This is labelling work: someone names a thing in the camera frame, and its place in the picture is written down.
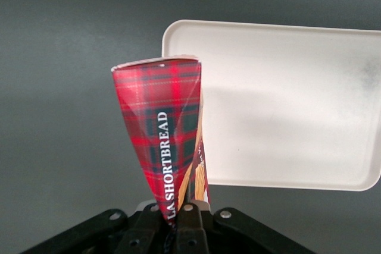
screw hole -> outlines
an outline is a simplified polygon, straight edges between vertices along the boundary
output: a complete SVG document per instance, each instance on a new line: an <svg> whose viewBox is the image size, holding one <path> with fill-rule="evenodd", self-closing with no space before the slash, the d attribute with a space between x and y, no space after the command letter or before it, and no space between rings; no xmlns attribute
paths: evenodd
<svg viewBox="0 0 381 254"><path fill-rule="evenodd" d="M130 247L135 247L139 244L139 239L134 239L130 241Z"/></svg>
<svg viewBox="0 0 381 254"><path fill-rule="evenodd" d="M195 239L191 239L188 241L189 246L195 246L196 244L197 244L197 240L195 240Z"/></svg>

tartan pattern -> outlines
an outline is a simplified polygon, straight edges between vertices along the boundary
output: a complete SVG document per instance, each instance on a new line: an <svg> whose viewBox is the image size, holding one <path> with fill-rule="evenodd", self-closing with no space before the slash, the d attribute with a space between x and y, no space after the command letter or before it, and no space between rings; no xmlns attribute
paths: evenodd
<svg viewBox="0 0 381 254"><path fill-rule="evenodd" d="M189 192L190 192L190 199L196 199L196 168L199 164L204 165L204 180L205 180L205 187L204 192L207 192L207 197L204 198L206 202L210 202L209 197L209 185L208 185L208 175L207 175L207 165L205 162L205 151L204 151L204 141L201 137L199 144L196 148L196 151L193 156L193 165L192 165L192 171L190 172L190 178L189 178Z"/></svg>
<svg viewBox="0 0 381 254"><path fill-rule="evenodd" d="M201 90L201 63L196 59L157 59L122 65L113 78L124 122L144 175L164 218L172 201L165 199L158 128L167 114L177 213L179 187L195 154Z"/></svg>

gray wall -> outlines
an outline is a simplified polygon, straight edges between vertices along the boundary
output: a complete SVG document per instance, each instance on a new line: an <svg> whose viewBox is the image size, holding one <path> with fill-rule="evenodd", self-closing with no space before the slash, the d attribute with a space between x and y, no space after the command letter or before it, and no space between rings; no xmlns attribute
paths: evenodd
<svg viewBox="0 0 381 254"><path fill-rule="evenodd" d="M0 0L0 252L17 253L152 195L110 68L158 57L182 19L381 30L380 0ZM366 192L211 186L318 253L380 253L381 184Z"/></svg>

plastic tray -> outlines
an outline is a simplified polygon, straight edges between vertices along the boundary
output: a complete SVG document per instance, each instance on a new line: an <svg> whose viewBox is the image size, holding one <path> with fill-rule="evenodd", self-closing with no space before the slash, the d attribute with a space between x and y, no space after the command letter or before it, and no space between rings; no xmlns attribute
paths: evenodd
<svg viewBox="0 0 381 254"><path fill-rule="evenodd" d="M381 173L381 32L181 20L202 61L211 184L365 190Z"/></svg>

metal bolt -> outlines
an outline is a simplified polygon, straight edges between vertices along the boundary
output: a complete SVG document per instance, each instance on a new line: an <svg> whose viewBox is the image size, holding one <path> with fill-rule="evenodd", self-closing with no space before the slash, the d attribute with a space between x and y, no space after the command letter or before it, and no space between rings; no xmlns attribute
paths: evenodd
<svg viewBox="0 0 381 254"><path fill-rule="evenodd" d="M158 205L152 205L150 210L151 211L158 211L159 210L159 206Z"/></svg>
<svg viewBox="0 0 381 254"><path fill-rule="evenodd" d="M193 205L185 205L184 210L185 211L191 211L193 209Z"/></svg>
<svg viewBox="0 0 381 254"><path fill-rule="evenodd" d="M230 218L232 217L232 213L230 211L221 211L220 215L222 218Z"/></svg>
<svg viewBox="0 0 381 254"><path fill-rule="evenodd" d="M121 213L120 212L116 212L116 213L110 215L109 219L110 220L117 220L118 218L120 218L120 216L121 216Z"/></svg>

